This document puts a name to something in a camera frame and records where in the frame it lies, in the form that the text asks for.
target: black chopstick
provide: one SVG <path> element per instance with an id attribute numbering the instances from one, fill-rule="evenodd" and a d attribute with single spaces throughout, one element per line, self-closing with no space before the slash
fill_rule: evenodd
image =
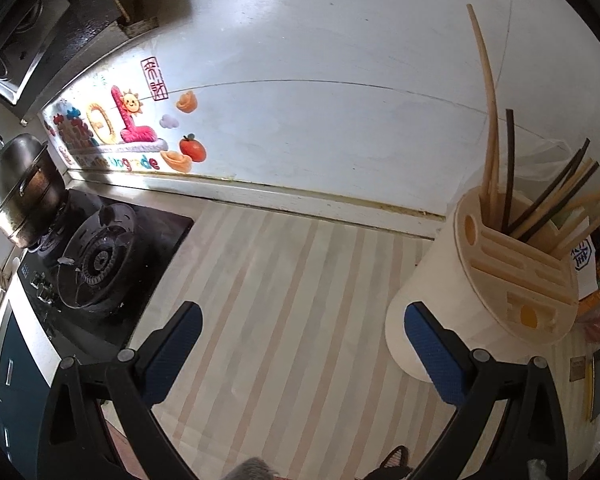
<path id="1" fill-rule="evenodd" d="M 507 230 L 509 215 L 511 213 L 511 197 L 513 196 L 513 174 L 516 160 L 516 125 L 513 122 L 513 110 L 506 109 L 507 114 L 507 187 L 504 195 L 504 209 L 502 210 L 501 232 Z"/>
<path id="2" fill-rule="evenodd" d="M 564 177 L 564 181 L 562 183 L 563 186 L 564 186 L 564 183 L 567 182 L 567 180 L 569 180 L 573 176 L 573 174 L 576 172 L 576 170 L 578 169 L 578 166 L 580 165 L 580 163 L 582 162 L 582 159 L 584 158 L 584 154 L 587 152 L 587 148 L 589 147 L 590 142 L 591 141 L 589 140 L 589 137 L 584 139 L 584 144 L 579 149 L 579 151 L 581 152 L 580 158 L 578 158 L 576 160 L 576 162 L 574 162 L 573 166 L 569 170 L 569 173 L 567 173 L 567 175 Z"/>
<path id="3" fill-rule="evenodd" d="M 564 206 L 567 205 L 567 202 L 573 198 L 573 196 L 579 192 L 580 188 L 587 183 L 587 180 L 591 178 L 596 170 L 600 167 L 600 164 L 596 162 L 593 166 L 589 168 L 589 171 L 584 174 L 584 176 L 577 182 L 575 186 L 568 192 L 560 202 L 554 205 L 549 211 L 547 211 L 535 224 L 533 224 L 529 229 L 527 229 L 518 240 L 521 242 L 528 242 L 529 238 L 531 238 L 534 234 L 536 234 L 543 226 L 546 224 L 551 218 L 553 218 L 556 213 L 560 211 Z"/>
<path id="4" fill-rule="evenodd" d="M 530 205 L 529 207 L 527 207 L 522 215 L 520 215 L 517 219 L 515 219 L 513 221 L 513 223 L 507 227 L 506 231 L 503 231 L 504 234 L 506 235 L 510 235 L 513 231 L 515 231 L 515 229 L 518 228 L 518 226 L 520 224 L 522 224 L 522 222 L 524 222 L 527 218 L 529 218 L 531 216 L 531 214 L 538 209 L 538 206 L 544 201 L 545 198 L 547 198 L 549 196 L 549 193 L 551 193 L 555 187 L 561 183 L 561 181 L 564 179 L 564 177 L 567 175 L 567 173 L 569 173 L 569 171 L 571 170 L 572 167 L 577 168 L 580 165 L 580 161 L 582 160 L 582 157 L 584 156 L 584 152 L 586 150 L 586 146 L 589 145 L 589 143 L 587 142 L 589 139 L 584 141 L 584 144 L 582 145 L 582 147 L 573 154 L 573 156 L 571 157 L 571 160 L 567 163 L 567 165 L 562 169 L 562 171 L 560 172 L 560 174 L 554 178 L 554 180 L 552 181 L 551 184 L 549 184 L 549 186 L 547 186 L 547 188 L 542 192 L 542 194 L 536 198 L 536 201 L 532 203 L 532 205 Z"/>

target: grey fabric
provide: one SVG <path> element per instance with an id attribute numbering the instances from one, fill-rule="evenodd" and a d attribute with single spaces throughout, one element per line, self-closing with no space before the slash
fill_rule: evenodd
<path id="1" fill-rule="evenodd" d="M 221 480 L 273 480 L 273 471 L 263 459 L 255 456 L 238 464 Z"/>

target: stove control knob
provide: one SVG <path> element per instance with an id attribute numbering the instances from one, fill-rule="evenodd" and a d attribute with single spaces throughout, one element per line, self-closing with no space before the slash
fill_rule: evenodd
<path id="1" fill-rule="evenodd" d="M 31 281 L 29 283 L 31 283 L 31 286 L 33 288 L 40 288 L 41 286 L 43 286 L 46 282 L 45 279 L 45 275 L 44 274 L 39 274 L 37 272 L 33 273 L 33 278 L 31 279 Z"/>
<path id="2" fill-rule="evenodd" d="M 48 286 L 40 286 L 38 289 L 38 293 L 36 294 L 37 298 L 42 301 L 42 303 L 46 303 L 48 305 L 53 303 L 54 293 Z"/>

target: cloud sticker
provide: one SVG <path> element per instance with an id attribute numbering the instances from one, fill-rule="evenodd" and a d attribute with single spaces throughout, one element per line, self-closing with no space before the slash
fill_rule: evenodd
<path id="1" fill-rule="evenodd" d="M 160 126 L 163 128 L 167 128 L 170 130 L 171 128 L 177 128 L 180 126 L 180 123 L 175 117 L 171 117 L 170 115 L 164 114 L 159 121 Z"/>

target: sun sticker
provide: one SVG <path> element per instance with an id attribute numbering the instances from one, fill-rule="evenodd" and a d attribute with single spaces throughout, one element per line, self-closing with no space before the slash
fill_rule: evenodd
<path id="1" fill-rule="evenodd" d="M 130 114 L 136 115 L 142 113 L 142 103 L 138 100 L 138 94 L 134 94 L 131 90 L 127 90 L 120 98 L 122 105 Z"/>

